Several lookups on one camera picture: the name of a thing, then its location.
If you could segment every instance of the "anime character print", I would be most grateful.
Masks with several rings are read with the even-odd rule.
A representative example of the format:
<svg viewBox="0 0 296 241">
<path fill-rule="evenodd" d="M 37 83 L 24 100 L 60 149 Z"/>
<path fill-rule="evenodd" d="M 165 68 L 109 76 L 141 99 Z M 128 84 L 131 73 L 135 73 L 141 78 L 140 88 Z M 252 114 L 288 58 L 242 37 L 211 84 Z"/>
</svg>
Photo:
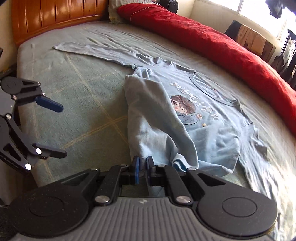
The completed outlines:
<svg viewBox="0 0 296 241">
<path fill-rule="evenodd" d="M 202 119 L 202 115 L 196 113 L 195 104 L 181 95 L 171 96 L 170 101 L 177 116 L 184 125 L 193 125 Z"/>
</svg>

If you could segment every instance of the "wall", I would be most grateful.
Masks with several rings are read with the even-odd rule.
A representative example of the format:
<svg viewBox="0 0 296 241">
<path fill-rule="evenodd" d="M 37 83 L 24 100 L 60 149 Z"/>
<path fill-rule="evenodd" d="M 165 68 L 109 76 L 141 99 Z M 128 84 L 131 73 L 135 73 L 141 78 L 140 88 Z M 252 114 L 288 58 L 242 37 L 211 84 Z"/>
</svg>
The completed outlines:
<svg viewBox="0 0 296 241">
<path fill-rule="evenodd" d="M 17 60 L 17 49 L 12 38 L 11 0 L 0 6 L 0 47 L 3 54 L 0 58 L 0 71 L 7 69 Z"/>
<path fill-rule="evenodd" d="M 206 0 L 195 0 L 190 18 L 222 33 L 226 31 L 233 20 L 236 20 L 262 34 L 276 47 L 269 63 L 274 60 L 275 56 L 280 55 L 282 44 L 278 42 L 276 37 L 250 19 L 238 15 L 235 11 L 226 7 Z"/>
<path fill-rule="evenodd" d="M 177 14 L 184 16 L 184 17 L 190 17 L 194 0 L 177 0 L 178 1 L 178 12 Z"/>
</svg>

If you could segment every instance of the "bed sheet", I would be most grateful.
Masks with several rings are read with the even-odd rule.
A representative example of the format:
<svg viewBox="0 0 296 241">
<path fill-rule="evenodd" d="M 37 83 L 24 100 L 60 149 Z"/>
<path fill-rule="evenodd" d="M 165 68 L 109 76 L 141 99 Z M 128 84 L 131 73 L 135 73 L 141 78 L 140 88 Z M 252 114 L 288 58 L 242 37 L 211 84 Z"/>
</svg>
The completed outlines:
<svg viewBox="0 0 296 241">
<path fill-rule="evenodd" d="M 129 25 L 93 22 L 52 30 L 23 43 L 18 51 L 18 77 L 39 81 L 48 97 L 65 110 L 54 113 L 36 104 L 20 108 L 22 130 L 34 141 L 65 148 L 65 159 L 41 160 L 33 169 L 39 186 L 96 166 L 103 171 L 130 161 L 127 142 L 127 104 L 124 77 L 132 70 L 89 56 L 52 49 L 62 42 L 95 43 L 147 56 L 172 60 L 207 75 L 259 128 L 268 146 L 282 200 L 280 230 L 284 240 L 295 234 L 296 140 L 275 111 L 242 81 L 207 59 L 153 33 Z M 225 179 L 248 186 L 237 165 Z"/>
</svg>

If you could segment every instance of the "pillow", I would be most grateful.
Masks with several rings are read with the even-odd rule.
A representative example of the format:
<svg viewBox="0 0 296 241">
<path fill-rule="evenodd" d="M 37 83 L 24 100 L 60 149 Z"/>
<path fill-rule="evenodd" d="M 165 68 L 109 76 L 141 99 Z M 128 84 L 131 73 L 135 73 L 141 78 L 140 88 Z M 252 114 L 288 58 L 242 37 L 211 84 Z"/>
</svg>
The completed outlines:
<svg viewBox="0 0 296 241">
<path fill-rule="evenodd" d="M 120 6 L 129 4 L 129 3 L 157 4 L 153 0 L 109 0 L 108 12 L 109 12 L 109 19 L 112 24 L 127 23 L 123 18 L 121 18 L 117 14 L 117 9 Z"/>
</svg>

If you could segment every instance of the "red blanket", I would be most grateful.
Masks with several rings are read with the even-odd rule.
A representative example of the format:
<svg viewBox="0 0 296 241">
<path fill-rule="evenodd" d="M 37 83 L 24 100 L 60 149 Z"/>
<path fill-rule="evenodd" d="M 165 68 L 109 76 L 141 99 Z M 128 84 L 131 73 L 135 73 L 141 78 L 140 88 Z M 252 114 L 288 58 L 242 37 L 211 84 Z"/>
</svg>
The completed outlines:
<svg viewBox="0 0 296 241">
<path fill-rule="evenodd" d="M 118 14 L 132 24 L 186 47 L 243 79 L 283 118 L 296 136 L 296 92 L 260 57 L 211 27 L 154 4 L 131 3 Z"/>
</svg>

